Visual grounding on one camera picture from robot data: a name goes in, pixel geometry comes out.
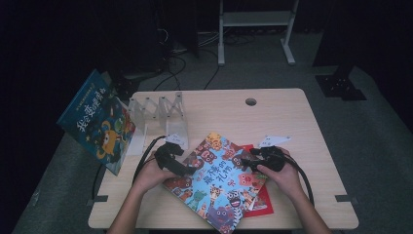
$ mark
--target person's right hand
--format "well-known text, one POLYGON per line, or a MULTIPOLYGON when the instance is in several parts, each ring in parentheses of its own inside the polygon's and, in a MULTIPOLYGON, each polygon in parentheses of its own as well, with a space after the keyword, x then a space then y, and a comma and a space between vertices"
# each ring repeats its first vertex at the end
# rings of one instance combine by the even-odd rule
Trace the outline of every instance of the person's right hand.
POLYGON ((288 198, 291 199, 294 195, 302 195, 302 193, 304 193, 300 178, 298 177, 298 172, 290 164, 285 163, 284 167, 279 172, 274 172, 263 165, 258 165, 257 169, 272 179, 288 198))

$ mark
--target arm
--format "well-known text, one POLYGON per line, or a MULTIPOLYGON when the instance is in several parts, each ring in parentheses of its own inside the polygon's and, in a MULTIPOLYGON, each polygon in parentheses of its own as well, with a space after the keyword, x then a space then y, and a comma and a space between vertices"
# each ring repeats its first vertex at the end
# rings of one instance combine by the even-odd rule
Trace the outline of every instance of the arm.
POLYGON ((259 165, 257 169, 272 179, 279 189, 291 200, 306 233, 331 233, 304 193, 297 170, 289 164, 285 164, 278 173, 262 165, 259 165))
POLYGON ((147 163, 134 181, 125 198, 124 204, 107 231, 108 234, 133 233, 139 215, 140 204, 142 203, 145 193, 165 179, 176 177, 172 172, 161 170, 154 159, 154 156, 151 156, 146 161, 147 163))

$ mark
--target white tag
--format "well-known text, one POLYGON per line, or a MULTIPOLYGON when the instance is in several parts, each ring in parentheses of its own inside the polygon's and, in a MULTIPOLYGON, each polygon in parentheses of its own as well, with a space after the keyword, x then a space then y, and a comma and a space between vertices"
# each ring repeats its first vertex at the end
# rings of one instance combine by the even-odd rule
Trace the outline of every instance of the white tag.
POLYGON ((291 140, 290 136, 265 136, 265 138, 258 144, 258 146, 271 147, 289 140, 291 140))
POLYGON ((167 136, 165 138, 165 141, 170 142, 170 143, 179 144, 179 145, 184 144, 184 141, 179 137, 178 134, 173 134, 173 135, 167 136))

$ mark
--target table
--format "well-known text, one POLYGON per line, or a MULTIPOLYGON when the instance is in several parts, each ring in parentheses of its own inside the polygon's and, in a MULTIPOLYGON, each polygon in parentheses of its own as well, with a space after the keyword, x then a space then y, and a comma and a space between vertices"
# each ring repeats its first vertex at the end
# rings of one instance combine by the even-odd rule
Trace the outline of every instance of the table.
POLYGON ((224 27, 226 26, 272 26, 286 25, 285 37, 281 39, 282 49, 288 64, 294 65, 295 59, 289 49, 289 39, 294 25, 299 0, 294 0, 291 11, 268 12, 224 12, 223 0, 219 9, 218 65, 225 65, 224 27))
MULTIPOLYGON (((167 97, 175 92, 138 92, 136 99, 167 97)), ((346 189, 319 130, 318 123, 302 90, 210 90, 183 91, 183 103, 190 137, 189 154, 210 132, 218 132, 238 145, 255 146, 265 135, 290 136, 281 146, 289 150, 313 188, 316 209, 331 229, 354 229, 358 219, 346 189)), ((147 122, 145 147, 155 137, 164 135, 158 122, 147 122)), ((118 176, 106 171, 98 196, 108 196, 106 202, 94 203, 89 218, 92 228, 108 228, 119 211, 129 189, 140 155, 128 156, 118 176)), ((273 214, 243 218, 237 229, 301 228, 290 201, 267 181, 273 214)), ((148 229, 211 229, 198 215, 172 196, 162 185, 144 197, 136 223, 148 229)))

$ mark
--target wooden tabletop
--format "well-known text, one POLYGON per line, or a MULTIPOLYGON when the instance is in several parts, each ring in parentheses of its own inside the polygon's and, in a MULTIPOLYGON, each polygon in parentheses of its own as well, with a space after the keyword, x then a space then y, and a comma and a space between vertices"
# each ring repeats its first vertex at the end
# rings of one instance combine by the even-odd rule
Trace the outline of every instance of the wooden tabletop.
MULTIPOLYGON (((138 92, 137 100, 167 97, 175 92, 138 92)), ((210 132, 217 132, 237 145, 257 144, 268 136, 291 137, 280 146, 287 149, 306 173, 315 198, 316 209, 331 229, 354 229, 358 219, 350 202, 337 202, 347 195, 341 178, 319 130, 319 125, 302 90, 208 90, 182 91, 188 121, 188 155, 210 132), (252 98, 255 105, 245 101, 252 98)), ((157 121, 147 122, 144 148, 152 139, 165 134, 157 121)), ((128 156, 118 176, 106 171, 98 196, 106 202, 94 203, 89 219, 92 228, 108 228, 129 189, 141 155, 128 156)), ((273 214, 245 217, 237 229, 296 229, 300 221, 290 201, 274 182, 267 181, 273 214)), ((137 228, 212 229, 202 218, 171 195, 162 185, 150 190, 140 208, 137 228)))

